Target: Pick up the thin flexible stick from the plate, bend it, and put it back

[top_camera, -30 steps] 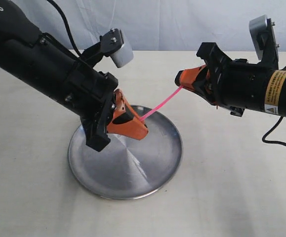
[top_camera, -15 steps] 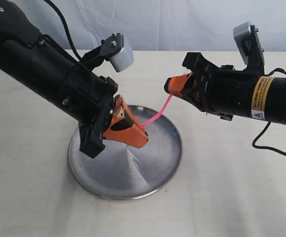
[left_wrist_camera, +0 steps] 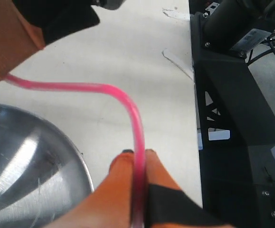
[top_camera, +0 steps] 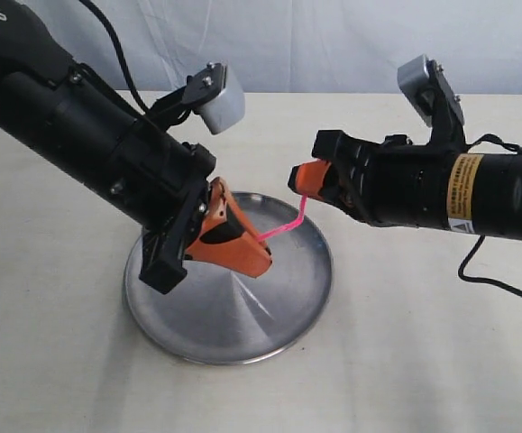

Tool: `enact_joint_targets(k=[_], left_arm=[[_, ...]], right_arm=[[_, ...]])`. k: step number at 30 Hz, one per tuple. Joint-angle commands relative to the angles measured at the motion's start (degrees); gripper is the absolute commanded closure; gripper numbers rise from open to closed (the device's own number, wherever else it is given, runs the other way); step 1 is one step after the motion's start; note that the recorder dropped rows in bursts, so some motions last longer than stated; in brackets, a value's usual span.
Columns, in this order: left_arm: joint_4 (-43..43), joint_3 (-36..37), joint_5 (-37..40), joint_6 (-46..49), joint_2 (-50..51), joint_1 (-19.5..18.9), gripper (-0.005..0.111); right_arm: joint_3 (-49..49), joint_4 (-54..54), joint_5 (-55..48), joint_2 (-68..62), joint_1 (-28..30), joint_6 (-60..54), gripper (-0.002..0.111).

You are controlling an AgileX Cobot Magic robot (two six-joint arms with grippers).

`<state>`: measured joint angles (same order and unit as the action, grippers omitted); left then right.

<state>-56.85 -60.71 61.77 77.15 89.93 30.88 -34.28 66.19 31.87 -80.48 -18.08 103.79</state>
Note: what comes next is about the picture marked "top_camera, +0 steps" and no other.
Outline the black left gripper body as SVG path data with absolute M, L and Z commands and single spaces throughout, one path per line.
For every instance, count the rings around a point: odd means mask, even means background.
M 167 294 L 187 276 L 183 262 L 203 223 L 216 157 L 199 143 L 181 143 L 138 120 L 110 162 L 115 180 L 109 195 L 142 226 L 139 279 Z

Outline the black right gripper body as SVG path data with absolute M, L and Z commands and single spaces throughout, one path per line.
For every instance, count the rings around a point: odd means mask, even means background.
M 341 201 L 322 201 L 373 227 L 417 227 L 404 190 L 411 179 L 418 147 L 404 134 L 381 143 L 351 137 L 341 130 L 320 130 L 312 156 L 331 163 L 344 190 Z

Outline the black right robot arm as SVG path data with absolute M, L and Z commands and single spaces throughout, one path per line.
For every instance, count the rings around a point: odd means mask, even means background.
M 522 150 L 473 153 L 463 141 L 382 143 L 321 130 L 313 160 L 288 187 L 374 227 L 415 227 L 522 240 Z

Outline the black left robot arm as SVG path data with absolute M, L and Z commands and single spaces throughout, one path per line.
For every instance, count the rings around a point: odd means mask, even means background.
M 0 1 L 0 128 L 141 225 L 140 280 L 160 293 L 183 281 L 186 260 L 253 278 L 271 266 L 270 248 L 213 176 L 215 156 L 169 134 L 193 114 L 219 134 L 244 111 L 223 62 L 150 108 L 131 106 L 27 5 Z

